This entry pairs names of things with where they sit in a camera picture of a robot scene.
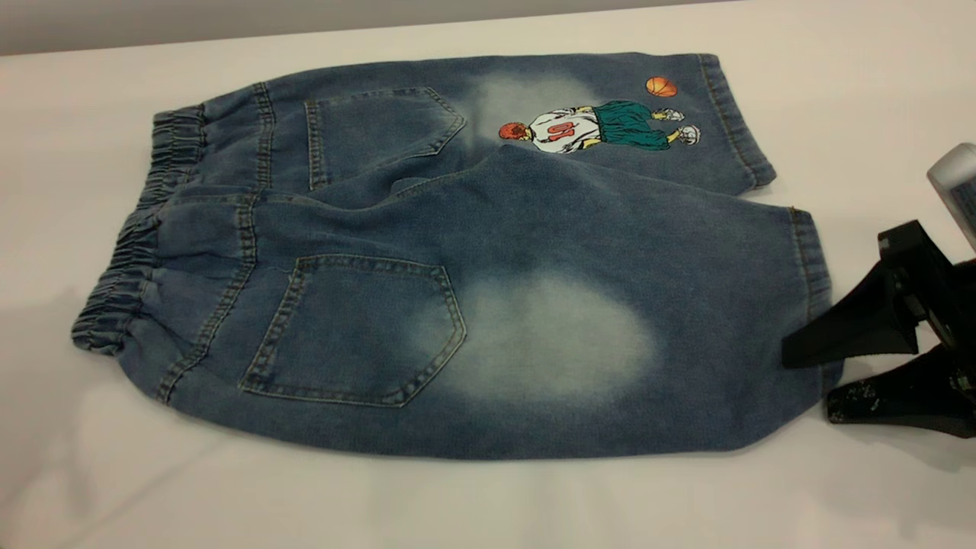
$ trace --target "jeans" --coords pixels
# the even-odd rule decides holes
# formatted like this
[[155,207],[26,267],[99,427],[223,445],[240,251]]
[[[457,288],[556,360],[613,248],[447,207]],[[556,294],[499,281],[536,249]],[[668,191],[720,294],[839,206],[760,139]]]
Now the jeans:
[[[670,146],[604,140],[614,101]],[[742,447],[837,382],[779,365],[830,279],[807,213],[735,196],[775,173],[715,57],[323,68],[160,113],[152,147],[72,335],[183,413],[601,457]]]

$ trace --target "back pocket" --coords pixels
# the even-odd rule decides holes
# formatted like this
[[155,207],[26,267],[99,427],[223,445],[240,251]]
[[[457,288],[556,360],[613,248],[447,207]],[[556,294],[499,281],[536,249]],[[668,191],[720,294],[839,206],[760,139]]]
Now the back pocket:
[[309,187],[438,154],[465,120],[430,88],[305,102]]
[[341,254],[301,258],[239,387],[283,399],[400,407],[465,334],[443,267]]

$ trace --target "cartoon basketball player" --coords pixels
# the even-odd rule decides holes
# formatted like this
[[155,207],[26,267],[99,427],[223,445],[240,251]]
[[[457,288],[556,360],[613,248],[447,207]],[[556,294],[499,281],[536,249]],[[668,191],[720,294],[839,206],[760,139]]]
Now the cartoon basketball player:
[[603,106],[571,106],[538,116],[526,126],[511,122],[499,137],[531,141],[539,150],[566,154],[597,143],[630,145],[645,150],[667,150],[671,143],[698,143],[701,133],[692,125],[679,126],[670,134],[648,126],[651,120],[679,122],[684,114],[673,108],[651,111],[632,101],[612,101]]

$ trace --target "orange basketball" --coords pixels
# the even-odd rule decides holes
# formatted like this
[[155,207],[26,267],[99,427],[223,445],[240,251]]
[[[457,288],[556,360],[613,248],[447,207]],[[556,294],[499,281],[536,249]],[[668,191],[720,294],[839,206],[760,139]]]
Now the orange basketball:
[[677,95],[677,86],[664,76],[655,76],[647,81],[647,93],[659,98],[670,98]]

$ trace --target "waistband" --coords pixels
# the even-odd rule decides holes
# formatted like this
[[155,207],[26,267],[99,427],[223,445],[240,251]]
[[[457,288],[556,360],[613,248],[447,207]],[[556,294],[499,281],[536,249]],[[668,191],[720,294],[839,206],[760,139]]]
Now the waistband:
[[128,323],[139,314],[142,289],[156,262],[156,212],[190,182],[205,146],[203,105],[156,114],[152,162],[136,210],[119,232],[108,268],[75,321],[71,339],[81,349],[116,355]]

